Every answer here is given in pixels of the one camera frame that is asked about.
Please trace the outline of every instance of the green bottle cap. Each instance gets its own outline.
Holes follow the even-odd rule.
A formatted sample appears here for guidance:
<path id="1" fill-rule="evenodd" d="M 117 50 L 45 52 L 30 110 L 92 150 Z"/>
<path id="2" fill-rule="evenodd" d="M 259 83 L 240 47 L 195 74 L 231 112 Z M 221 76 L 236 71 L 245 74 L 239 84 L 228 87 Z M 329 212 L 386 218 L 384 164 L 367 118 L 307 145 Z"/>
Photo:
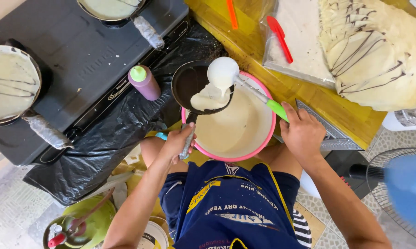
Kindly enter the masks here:
<path id="1" fill-rule="evenodd" d="M 142 82 L 146 79 L 146 70 L 137 65 L 130 70 L 130 76 L 135 82 Z"/>

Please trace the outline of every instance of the purple squeeze bottle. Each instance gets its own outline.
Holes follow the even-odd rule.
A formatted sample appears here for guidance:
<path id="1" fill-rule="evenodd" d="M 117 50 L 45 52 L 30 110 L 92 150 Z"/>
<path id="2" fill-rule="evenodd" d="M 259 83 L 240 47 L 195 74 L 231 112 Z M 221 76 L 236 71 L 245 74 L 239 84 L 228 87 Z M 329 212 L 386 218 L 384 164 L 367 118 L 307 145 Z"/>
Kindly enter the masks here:
<path id="1" fill-rule="evenodd" d="M 148 100 L 160 97 L 160 88 L 150 69 L 144 65 L 136 65 L 128 72 L 130 83 Z"/>

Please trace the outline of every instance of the green ladle handle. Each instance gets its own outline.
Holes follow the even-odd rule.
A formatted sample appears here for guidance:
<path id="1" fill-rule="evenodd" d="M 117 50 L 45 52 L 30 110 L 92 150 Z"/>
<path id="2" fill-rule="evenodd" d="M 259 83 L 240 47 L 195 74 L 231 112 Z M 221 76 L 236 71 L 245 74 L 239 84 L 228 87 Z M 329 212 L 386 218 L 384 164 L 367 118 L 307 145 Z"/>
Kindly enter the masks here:
<path id="1" fill-rule="evenodd" d="M 289 123 L 288 117 L 286 116 L 286 111 L 283 106 L 272 99 L 268 99 L 266 105 L 277 114 L 277 116 L 281 117 L 283 120 Z"/>

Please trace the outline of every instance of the hand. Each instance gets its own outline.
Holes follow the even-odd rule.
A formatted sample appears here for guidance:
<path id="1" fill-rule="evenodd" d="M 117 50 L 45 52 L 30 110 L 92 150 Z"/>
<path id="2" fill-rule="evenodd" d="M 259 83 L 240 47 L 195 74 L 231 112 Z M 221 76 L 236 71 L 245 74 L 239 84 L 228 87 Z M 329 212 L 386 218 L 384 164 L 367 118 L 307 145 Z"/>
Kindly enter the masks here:
<path id="1" fill-rule="evenodd" d="M 322 157 L 320 145 L 326 135 L 326 129 L 316 117 L 310 115 L 305 109 L 297 112 L 291 105 L 282 102 L 289 123 L 280 121 L 280 130 L 283 141 L 289 151 L 295 156 L 300 165 L 317 156 Z"/>
<path id="2" fill-rule="evenodd" d="M 176 130 L 168 133 L 167 141 L 160 150 L 160 155 L 171 159 L 171 164 L 178 163 L 179 154 L 183 151 L 186 138 L 191 134 L 191 132 L 195 128 L 196 127 L 194 126 L 194 122 L 191 122 L 183 130 Z M 194 139 L 196 138 L 197 136 L 194 134 L 188 153 L 193 152 L 194 144 L 196 144 L 196 141 Z"/>

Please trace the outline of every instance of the pan handle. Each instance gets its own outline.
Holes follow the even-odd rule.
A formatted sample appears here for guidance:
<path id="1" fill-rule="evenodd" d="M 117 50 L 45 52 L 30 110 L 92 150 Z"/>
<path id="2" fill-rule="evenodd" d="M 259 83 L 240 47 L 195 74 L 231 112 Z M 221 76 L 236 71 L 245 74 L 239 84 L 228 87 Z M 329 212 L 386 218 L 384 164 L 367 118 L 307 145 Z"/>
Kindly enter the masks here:
<path id="1" fill-rule="evenodd" d="M 140 31 L 140 34 L 156 49 L 161 50 L 165 46 L 162 37 L 156 32 L 153 26 L 142 16 L 137 16 L 133 20 L 134 25 Z"/>
<path id="2" fill-rule="evenodd" d="M 197 116 L 198 115 L 195 113 L 189 113 L 188 117 L 186 118 L 185 124 L 182 124 L 182 130 L 185 129 L 185 127 L 187 127 L 189 123 L 191 122 L 196 123 Z M 189 150 L 189 146 L 191 145 L 191 141 L 193 140 L 194 131 L 195 131 L 195 128 L 193 128 L 193 131 L 185 140 L 185 146 L 183 147 L 182 153 L 180 153 L 179 155 L 180 160 L 183 160 L 188 157 L 188 150 Z"/>
<path id="3" fill-rule="evenodd" d="M 54 148 L 61 150 L 67 147 L 74 148 L 72 142 L 59 130 L 55 129 L 45 118 L 32 109 L 26 111 L 22 119 L 25 120 L 30 128 L 42 139 Z"/>

